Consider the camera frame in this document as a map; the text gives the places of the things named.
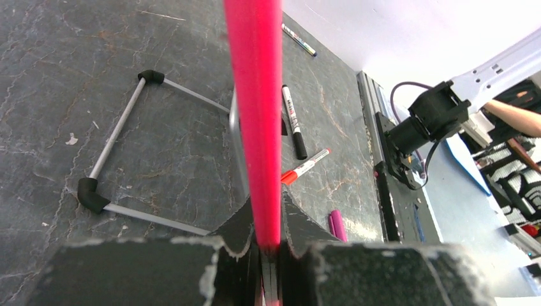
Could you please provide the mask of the pink framed whiteboard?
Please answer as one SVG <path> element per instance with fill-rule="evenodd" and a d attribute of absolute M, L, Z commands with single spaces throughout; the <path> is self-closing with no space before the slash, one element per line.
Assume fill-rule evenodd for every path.
<path fill-rule="evenodd" d="M 256 242 L 267 305 L 280 305 L 281 1 L 225 1 Z"/>

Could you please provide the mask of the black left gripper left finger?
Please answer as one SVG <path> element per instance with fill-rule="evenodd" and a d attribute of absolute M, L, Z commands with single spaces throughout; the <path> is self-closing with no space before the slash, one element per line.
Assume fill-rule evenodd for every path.
<path fill-rule="evenodd" d="M 89 239 L 61 247 L 28 305 L 254 305 L 249 201 L 203 237 Z"/>

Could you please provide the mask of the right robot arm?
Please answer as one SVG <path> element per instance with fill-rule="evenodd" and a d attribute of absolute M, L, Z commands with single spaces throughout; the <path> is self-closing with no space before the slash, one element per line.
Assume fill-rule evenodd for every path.
<path fill-rule="evenodd" d="M 489 99 L 540 71 L 540 30 L 508 47 L 480 66 L 434 87 L 427 87 L 409 107 L 409 117 L 386 129 L 376 114 L 388 171 L 410 189 L 417 190 L 408 157 L 428 142 L 429 155 L 456 134 L 470 114 Z"/>

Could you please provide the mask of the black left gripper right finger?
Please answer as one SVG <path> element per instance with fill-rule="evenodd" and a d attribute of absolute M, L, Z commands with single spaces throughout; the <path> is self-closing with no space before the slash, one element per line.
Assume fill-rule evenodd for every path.
<path fill-rule="evenodd" d="M 342 242 L 281 195 L 283 305 L 494 305 L 466 250 L 448 244 Z"/>

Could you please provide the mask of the blue whiteboard marker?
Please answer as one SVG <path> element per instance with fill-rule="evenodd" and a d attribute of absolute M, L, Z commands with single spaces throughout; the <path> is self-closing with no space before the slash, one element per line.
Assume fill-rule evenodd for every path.
<path fill-rule="evenodd" d="M 294 42 L 296 42 L 299 46 L 301 46 L 310 56 L 316 57 L 317 52 L 314 48 L 312 48 L 310 45 L 308 45 L 298 34 L 293 32 L 289 27 L 287 27 L 285 24 L 281 24 L 282 31 L 288 35 Z"/>

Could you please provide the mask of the magenta marker cap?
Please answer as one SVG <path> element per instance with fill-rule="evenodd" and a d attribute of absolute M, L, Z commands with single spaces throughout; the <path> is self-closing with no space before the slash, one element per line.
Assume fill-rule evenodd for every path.
<path fill-rule="evenodd" d="M 328 218 L 329 229 L 332 235 L 343 242 L 348 241 L 345 226 L 343 224 L 343 218 L 339 210 L 333 210 L 329 214 Z"/>

